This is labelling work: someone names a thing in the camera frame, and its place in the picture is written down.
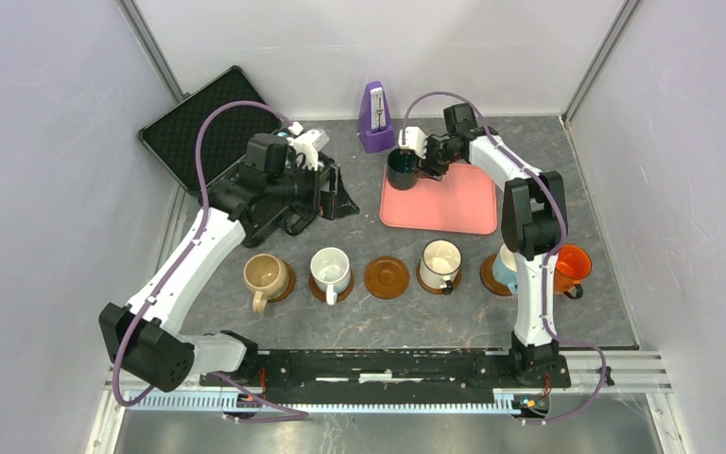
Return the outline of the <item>dark green mug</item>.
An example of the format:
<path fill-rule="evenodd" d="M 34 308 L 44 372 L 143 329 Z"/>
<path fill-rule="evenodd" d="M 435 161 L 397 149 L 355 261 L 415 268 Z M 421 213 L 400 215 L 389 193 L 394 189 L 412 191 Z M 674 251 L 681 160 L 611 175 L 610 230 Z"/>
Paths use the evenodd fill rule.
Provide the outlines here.
<path fill-rule="evenodd" d="M 411 151 L 405 149 L 394 149 L 387 159 L 387 181 L 391 187 L 397 190 L 408 190 L 415 186 L 418 181 L 417 174 L 418 157 Z"/>

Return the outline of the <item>pink tray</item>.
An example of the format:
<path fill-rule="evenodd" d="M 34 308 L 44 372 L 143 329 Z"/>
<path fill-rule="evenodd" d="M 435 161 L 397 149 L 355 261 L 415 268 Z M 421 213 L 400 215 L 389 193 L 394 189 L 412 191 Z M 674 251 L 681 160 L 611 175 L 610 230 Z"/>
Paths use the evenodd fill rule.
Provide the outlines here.
<path fill-rule="evenodd" d="M 483 170 L 452 164 L 442 180 L 420 179 L 406 190 L 384 180 L 379 218 L 393 228 L 489 235 L 497 206 L 495 184 Z"/>

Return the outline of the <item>wooden coaster one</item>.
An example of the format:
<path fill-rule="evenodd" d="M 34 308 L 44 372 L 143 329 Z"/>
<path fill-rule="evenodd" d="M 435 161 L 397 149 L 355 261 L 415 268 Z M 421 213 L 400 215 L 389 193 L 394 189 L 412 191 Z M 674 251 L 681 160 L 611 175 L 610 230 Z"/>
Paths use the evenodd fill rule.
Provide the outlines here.
<path fill-rule="evenodd" d="M 269 303 L 277 303 L 277 302 L 282 301 L 283 299 L 287 298 L 290 295 L 290 293 L 293 291 L 293 289 L 295 288 L 296 272 L 294 271 L 293 267 L 287 262 L 285 262 L 285 269 L 287 271 L 286 287 L 280 295 L 278 295 L 274 298 L 268 299 Z"/>

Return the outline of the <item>wooden coaster two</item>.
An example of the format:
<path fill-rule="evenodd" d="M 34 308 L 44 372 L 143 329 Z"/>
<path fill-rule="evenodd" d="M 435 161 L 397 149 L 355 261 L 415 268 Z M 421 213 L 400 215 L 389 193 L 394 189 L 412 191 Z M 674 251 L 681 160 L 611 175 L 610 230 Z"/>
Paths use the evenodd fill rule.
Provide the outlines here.
<path fill-rule="evenodd" d="M 393 256 L 380 256 L 368 264 L 364 280 L 371 295 L 390 300 L 406 291 L 410 274 L 402 260 Z"/>

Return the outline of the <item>wooden coaster three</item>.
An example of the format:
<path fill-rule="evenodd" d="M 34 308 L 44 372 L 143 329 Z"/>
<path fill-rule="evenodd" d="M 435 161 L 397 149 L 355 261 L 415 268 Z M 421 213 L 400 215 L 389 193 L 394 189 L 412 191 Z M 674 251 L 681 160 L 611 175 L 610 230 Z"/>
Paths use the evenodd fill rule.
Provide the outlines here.
<path fill-rule="evenodd" d="M 350 280 L 348 286 L 339 293 L 337 296 L 337 302 L 344 301 L 354 290 L 354 273 L 351 271 L 349 273 Z M 317 281 L 313 276 L 309 277 L 309 287 L 313 294 L 313 296 L 318 299 L 319 301 L 325 303 L 326 302 L 326 295 L 325 291 L 322 290 L 319 285 L 317 284 Z"/>

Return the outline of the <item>beige ceramic mug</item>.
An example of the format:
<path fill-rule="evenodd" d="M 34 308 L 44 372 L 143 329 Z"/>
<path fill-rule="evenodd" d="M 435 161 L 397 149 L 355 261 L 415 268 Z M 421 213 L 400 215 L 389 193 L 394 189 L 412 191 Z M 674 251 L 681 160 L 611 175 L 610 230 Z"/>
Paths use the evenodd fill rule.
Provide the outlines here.
<path fill-rule="evenodd" d="M 262 314 L 269 302 L 281 298 L 291 283 L 287 264 L 280 258 L 259 253 L 245 264 L 243 278 L 252 293 L 252 310 Z"/>

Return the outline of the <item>white mug black rim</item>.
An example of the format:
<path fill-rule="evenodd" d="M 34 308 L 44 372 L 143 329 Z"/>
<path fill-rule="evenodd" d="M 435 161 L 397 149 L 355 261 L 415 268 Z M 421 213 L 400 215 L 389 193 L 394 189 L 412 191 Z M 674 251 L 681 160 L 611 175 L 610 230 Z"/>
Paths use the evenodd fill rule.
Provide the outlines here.
<path fill-rule="evenodd" d="M 436 239 L 424 247 L 418 265 L 423 281 L 431 288 L 450 288 L 461 263 L 458 246 L 448 240 Z"/>

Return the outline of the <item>wooden coaster five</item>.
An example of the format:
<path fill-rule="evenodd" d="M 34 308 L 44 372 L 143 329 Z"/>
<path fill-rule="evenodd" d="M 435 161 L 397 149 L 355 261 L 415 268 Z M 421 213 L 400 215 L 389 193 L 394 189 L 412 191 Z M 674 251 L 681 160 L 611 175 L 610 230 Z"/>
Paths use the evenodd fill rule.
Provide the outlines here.
<path fill-rule="evenodd" d="M 510 297 L 513 295 L 510 289 L 507 286 L 499 283 L 493 277 L 493 265 L 497 256 L 497 253 L 493 253 L 483 260 L 479 267 L 480 281 L 489 292 L 498 296 Z"/>

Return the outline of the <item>wooden coaster four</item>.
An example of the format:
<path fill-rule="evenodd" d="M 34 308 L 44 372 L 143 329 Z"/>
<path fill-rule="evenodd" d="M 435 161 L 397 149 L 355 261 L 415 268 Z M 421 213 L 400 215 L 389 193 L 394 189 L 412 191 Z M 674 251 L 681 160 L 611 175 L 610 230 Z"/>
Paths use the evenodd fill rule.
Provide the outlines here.
<path fill-rule="evenodd" d="M 434 295 L 451 295 L 455 289 L 458 288 L 461 280 L 462 280 L 462 272 L 459 271 L 458 274 L 455 276 L 455 278 L 452 280 L 452 284 L 450 288 L 432 288 L 429 285 L 427 285 L 422 276 L 421 276 L 421 266 L 418 265 L 416 269 L 416 277 L 420 284 L 420 286 L 427 292 L 434 294 Z"/>

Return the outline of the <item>light blue mug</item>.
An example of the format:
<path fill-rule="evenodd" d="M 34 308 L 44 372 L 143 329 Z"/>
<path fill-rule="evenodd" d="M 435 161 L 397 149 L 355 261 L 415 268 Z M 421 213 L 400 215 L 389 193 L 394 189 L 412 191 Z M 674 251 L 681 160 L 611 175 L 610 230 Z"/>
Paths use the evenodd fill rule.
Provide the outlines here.
<path fill-rule="evenodd" d="M 515 295 L 518 289 L 518 274 L 513 252 L 503 244 L 492 265 L 493 279 L 503 294 Z"/>

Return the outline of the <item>orange mug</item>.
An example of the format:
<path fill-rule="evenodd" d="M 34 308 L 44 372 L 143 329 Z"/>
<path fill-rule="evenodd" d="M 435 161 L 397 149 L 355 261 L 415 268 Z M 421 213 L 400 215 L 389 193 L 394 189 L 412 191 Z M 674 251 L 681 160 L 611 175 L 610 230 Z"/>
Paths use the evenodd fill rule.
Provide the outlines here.
<path fill-rule="evenodd" d="M 592 267 L 590 255 L 580 246 L 564 244 L 558 252 L 554 292 L 571 300 L 580 299 L 584 294 L 582 281 L 590 275 Z"/>

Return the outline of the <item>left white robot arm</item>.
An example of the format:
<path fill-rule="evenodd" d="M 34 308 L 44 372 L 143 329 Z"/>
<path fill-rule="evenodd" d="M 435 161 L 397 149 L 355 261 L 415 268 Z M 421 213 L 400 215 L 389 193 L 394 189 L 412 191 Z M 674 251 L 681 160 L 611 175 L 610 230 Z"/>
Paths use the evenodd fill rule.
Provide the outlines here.
<path fill-rule="evenodd" d="M 257 133 L 226 179 L 213 182 L 194 224 L 163 266 L 123 306 L 108 303 L 99 326 L 113 363 L 112 384 L 127 372 L 163 392 L 190 375 L 223 372 L 236 385 L 258 376 L 253 342 L 233 333 L 184 336 L 182 323 L 222 261 L 260 245 L 278 229 L 298 235 L 316 218 L 358 213 L 340 169 L 323 153 L 329 137 Z"/>

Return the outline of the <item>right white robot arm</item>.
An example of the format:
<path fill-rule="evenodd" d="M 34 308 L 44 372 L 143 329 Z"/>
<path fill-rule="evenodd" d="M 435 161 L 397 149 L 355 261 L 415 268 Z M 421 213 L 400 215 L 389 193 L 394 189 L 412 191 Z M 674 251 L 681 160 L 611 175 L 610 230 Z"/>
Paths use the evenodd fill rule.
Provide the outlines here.
<path fill-rule="evenodd" d="M 418 159 L 420 171 L 438 180 L 446 168 L 464 161 L 484 171 L 502 191 L 502 238 L 517 267 L 518 313 L 504 373 L 531 386 L 559 366 L 554 333 L 554 271 L 568 233 L 562 176 L 543 172 L 519 157 L 467 103 L 444 110 L 447 132 L 425 134 L 404 126 L 400 148 Z"/>

